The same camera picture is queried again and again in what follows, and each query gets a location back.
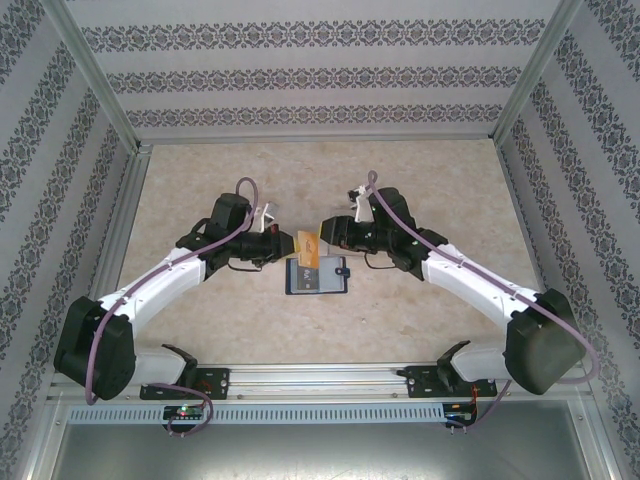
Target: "beige speckled floor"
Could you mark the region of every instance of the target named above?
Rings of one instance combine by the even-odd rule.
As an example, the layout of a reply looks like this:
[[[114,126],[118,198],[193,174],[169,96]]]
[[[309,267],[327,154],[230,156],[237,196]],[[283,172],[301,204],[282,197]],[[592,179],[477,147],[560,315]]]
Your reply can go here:
[[[121,285],[162,259],[241,176],[257,181],[262,200],[280,205],[281,228],[295,235],[348,208],[346,191],[371,168],[379,186],[400,189],[419,226],[535,286],[490,140],[157,146]],[[173,343],[201,363],[346,363],[432,361],[460,340],[500,336],[438,287],[397,270],[368,270],[360,257],[348,266],[347,295],[296,297],[284,294],[284,261],[260,274],[224,269],[165,309],[138,341]]]

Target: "patterned wallpaper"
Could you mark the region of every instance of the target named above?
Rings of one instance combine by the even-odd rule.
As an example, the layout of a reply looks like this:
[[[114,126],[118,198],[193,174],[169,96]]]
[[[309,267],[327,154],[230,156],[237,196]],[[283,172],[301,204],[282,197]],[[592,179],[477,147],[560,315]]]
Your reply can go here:
[[[0,15],[4,480],[37,422],[70,300],[91,287],[128,155],[40,4],[0,0]]]
[[[633,2],[585,2],[501,146],[543,279],[600,354],[624,478],[640,478],[639,31]]]
[[[138,135],[488,134],[557,0],[70,1]]]

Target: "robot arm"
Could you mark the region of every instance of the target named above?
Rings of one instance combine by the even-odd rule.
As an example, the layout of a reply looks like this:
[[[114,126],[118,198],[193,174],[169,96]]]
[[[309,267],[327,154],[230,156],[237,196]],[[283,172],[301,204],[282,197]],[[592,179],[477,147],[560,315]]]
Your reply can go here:
[[[200,220],[158,265],[120,290],[92,301],[81,297],[69,308],[54,357],[54,366],[72,380],[85,384],[94,332],[107,311],[131,287],[159,268],[169,268],[146,281],[114,312],[102,334],[96,356],[92,390],[103,400],[118,395],[128,385],[150,383],[191,387],[197,360],[188,353],[163,345],[152,349],[135,346],[135,338],[149,321],[184,292],[208,280],[231,258],[251,261],[261,269],[294,252],[293,238],[273,221],[275,208],[262,210],[258,231],[245,231],[218,248],[173,265],[179,258],[212,245],[236,230],[245,220],[249,201],[238,194],[223,194],[210,218]]]
[[[427,248],[398,227],[376,197],[369,199],[373,220],[358,221],[366,217],[358,215],[363,197],[368,195],[362,187],[349,194],[356,204],[356,218],[338,216],[325,220],[321,238],[347,250],[386,252],[397,268],[449,290],[491,319],[505,335],[502,341],[494,343],[461,342],[446,352],[438,361],[438,376],[449,389],[455,389],[461,381],[509,379],[531,393],[543,394],[583,358],[584,347],[569,333],[486,278],[463,268],[460,261],[508,285],[575,327],[571,308],[562,294],[553,289],[539,293],[502,279],[469,260],[443,236],[416,228],[406,200],[397,189],[381,188],[378,192],[405,224],[437,249]],[[458,263],[439,252],[453,256]]]

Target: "black bracket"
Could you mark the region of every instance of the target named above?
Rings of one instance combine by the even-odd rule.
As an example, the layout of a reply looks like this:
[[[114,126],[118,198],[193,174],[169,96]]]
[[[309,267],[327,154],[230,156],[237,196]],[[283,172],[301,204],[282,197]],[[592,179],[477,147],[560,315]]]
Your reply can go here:
[[[226,400],[229,391],[228,368],[197,367],[193,384],[189,386],[206,394],[211,400]],[[141,400],[198,400],[200,397],[176,390],[143,385],[140,387]]]
[[[452,391],[440,380],[436,365],[411,365],[396,373],[407,379],[409,398],[472,397],[474,385],[478,389],[478,397],[495,397],[498,394],[496,384],[488,380],[460,381]]]

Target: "wire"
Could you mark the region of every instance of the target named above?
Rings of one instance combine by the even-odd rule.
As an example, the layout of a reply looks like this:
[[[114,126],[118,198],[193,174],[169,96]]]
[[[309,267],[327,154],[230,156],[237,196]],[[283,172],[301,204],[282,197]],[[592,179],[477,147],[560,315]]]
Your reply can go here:
[[[511,386],[511,380],[507,380],[507,382],[504,384],[504,387],[502,387],[502,390],[500,390],[500,393],[498,394],[498,396],[491,402],[491,405],[489,405],[489,408],[487,408],[487,410],[482,414],[482,416],[480,418],[478,418],[473,424],[467,426],[464,425],[456,420],[451,420],[451,419],[447,419],[445,422],[446,423],[451,423],[457,427],[461,427],[463,428],[464,432],[467,433],[467,430],[473,430],[475,428],[478,427],[478,425],[480,425],[482,422],[484,422],[486,420],[486,418],[491,415],[491,413],[498,407],[498,404],[500,403],[500,401],[504,398],[504,396],[507,394],[507,390],[509,390],[509,387]],[[473,392],[473,400],[472,403],[475,403],[477,400],[477,392]]]
[[[260,268],[234,267],[233,265],[231,265],[231,262],[227,263],[227,267],[229,267],[229,270],[233,270],[234,272],[260,273],[262,271],[262,267]]]
[[[197,395],[200,398],[202,398],[202,400],[203,400],[202,408],[204,409],[205,405],[209,407],[209,411],[207,412],[207,416],[202,421],[202,423],[199,423],[198,425],[196,425],[195,427],[193,427],[191,430],[189,430],[187,432],[176,432],[176,431],[172,430],[171,429],[171,425],[173,424],[173,421],[176,420],[179,417],[176,416],[176,415],[171,417],[169,419],[169,422],[167,423],[167,431],[169,432],[169,436],[170,437],[173,437],[174,435],[178,435],[180,438],[184,438],[184,437],[188,437],[189,435],[193,435],[194,433],[197,433],[200,430],[202,430],[204,427],[206,427],[209,424],[209,422],[213,419],[213,402],[207,396],[206,393],[201,392],[199,390],[194,390],[192,388],[179,387],[178,385],[170,385],[168,383],[152,383],[151,386],[152,387],[156,387],[156,388],[166,388],[168,390],[176,390],[178,392],[191,393],[193,395]]]
[[[491,402],[491,405],[489,405],[489,408],[487,408],[487,410],[482,414],[480,418],[478,418],[473,423],[473,425],[470,425],[469,427],[467,427],[467,430],[478,428],[478,425],[484,422],[487,419],[487,417],[491,415],[491,413],[498,407],[500,400],[502,400],[504,396],[507,394],[507,390],[509,390],[510,386],[511,386],[511,380],[507,380],[507,383],[504,384],[504,387],[502,387],[502,390],[500,391],[498,396],[495,398],[495,400]]]
[[[206,253],[210,250],[214,250],[220,247],[221,245],[224,245],[229,240],[235,238],[236,236],[238,236],[240,233],[247,230],[248,228],[251,228],[251,223],[253,222],[253,215],[256,211],[256,207],[258,206],[258,201],[259,201],[258,186],[256,185],[256,182],[252,178],[242,177],[240,180],[238,180],[238,183],[236,184],[236,194],[240,192],[240,187],[242,186],[243,183],[249,183],[251,185],[253,189],[253,202],[251,203],[251,208],[249,210],[249,213],[247,214],[242,225],[240,225],[236,230],[234,230],[232,233],[230,233],[223,239],[218,240],[217,242],[214,242],[211,245],[207,245],[206,247],[200,248],[193,252],[189,252],[188,254],[183,255],[182,257],[174,260],[173,262],[166,263],[165,265],[158,267],[156,270],[149,272],[147,275],[145,275],[139,281],[137,281],[131,288],[129,288],[129,290],[127,290],[118,300],[116,300],[113,306],[107,311],[107,313],[105,313],[104,317],[102,317],[102,320],[100,321],[100,324],[98,325],[98,328],[96,329],[95,334],[93,336],[93,341],[91,342],[91,350],[89,352],[89,361],[87,363],[87,376],[84,384],[84,397],[88,405],[94,405],[98,399],[97,396],[93,396],[92,388],[93,388],[93,374],[95,370],[96,356],[98,354],[100,339],[102,338],[102,334],[104,333],[104,330],[107,327],[107,323],[109,322],[109,320],[111,320],[111,317],[113,317],[113,314],[118,310],[118,308],[124,305],[126,303],[126,300],[130,298],[131,295],[133,295],[136,291],[138,291],[142,286],[144,286],[151,279],[155,278],[157,275],[160,275],[165,270],[172,268],[172,266],[174,265],[178,265],[182,262],[185,262],[190,258],[197,257],[198,255]],[[210,415],[213,415],[213,403],[211,403],[211,399],[209,399],[209,397],[207,397],[204,393],[198,390],[193,390],[191,388],[178,387],[177,385],[168,385],[163,383],[154,384],[154,386],[161,386],[161,388],[170,388],[172,390],[191,393],[201,398],[206,398],[206,401],[208,402],[210,407],[209,408]],[[209,418],[206,422],[203,422],[202,425],[206,425],[209,422],[209,420],[211,420],[211,418]],[[188,433],[189,434],[195,433],[198,430],[200,429],[196,427]]]
[[[396,268],[395,266],[390,266],[390,267],[374,267],[373,265],[371,265],[369,263],[369,259],[367,258],[367,255],[369,255],[368,253],[364,254],[364,263],[367,264],[367,267],[369,267],[371,270],[389,270],[391,268]]]
[[[579,384],[579,383],[588,382],[589,380],[591,380],[591,379],[593,379],[593,378],[598,376],[598,374],[600,373],[600,359],[598,358],[598,353],[595,351],[593,346],[587,341],[587,339],[585,339],[580,334],[580,332],[578,332],[575,328],[573,328],[571,325],[569,325],[567,322],[562,320],[560,317],[558,317],[554,313],[550,312],[549,310],[547,310],[544,307],[541,307],[540,305],[536,304],[535,302],[532,302],[531,300],[529,300],[528,298],[524,297],[523,295],[520,295],[514,289],[512,289],[511,287],[503,284],[499,280],[496,280],[494,277],[492,277],[488,273],[484,272],[483,270],[479,269],[475,265],[471,265],[469,263],[463,262],[461,259],[456,258],[453,255],[450,255],[449,253],[447,253],[447,252],[439,249],[435,245],[433,245],[428,240],[425,240],[424,238],[422,238],[420,235],[418,235],[417,232],[415,232],[413,229],[411,229],[406,223],[404,223],[395,214],[395,212],[391,209],[389,204],[384,200],[382,195],[380,195],[380,192],[378,192],[378,189],[376,188],[376,185],[375,185],[376,180],[378,180],[377,172],[375,170],[370,170],[367,177],[368,177],[368,181],[369,181],[369,187],[371,188],[371,192],[378,199],[378,201],[380,202],[380,205],[382,205],[382,208],[385,209],[387,214],[389,214],[389,216],[405,232],[407,232],[409,235],[411,235],[413,238],[415,238],[418,242],[422,243],[428,249],[437,252],[438,255],[440,255],[441,257],[445,258],[446,260],[449,260],[450,262],[454,263],[455,265],[458,265],[460,267],[466,268],[467,270],[475,273],[480,278],[482,278],[483,280],[486,280],[491,285],[499,288],[500,290],[505,292],[510,297],[515,298],[517,300],[520,300],[522,303],[524,303],[528,307],[533,308],[538,313],[544,315],[548,319],[550,319],[553,322],[557,323],[560,328],[562,328],[563,330],[565,330],[566,332],[571,334],[571,336],[573,336],[578,342],[580,342],[580,344],[586,349],[586,351],[589,353],[589,356],[591,357],[591,371],[589,373],[587,373],[586,375],[584,375],[583,377],[560,379],[560,380],[558,380],[558,383],[576,385],[576,384]]]
[[[475,383],[471,387],[471,395],[471,404],[473,405],[473,412],[471,412],[471,415],[473,415],[478,411],[478,387],[476,387]]]

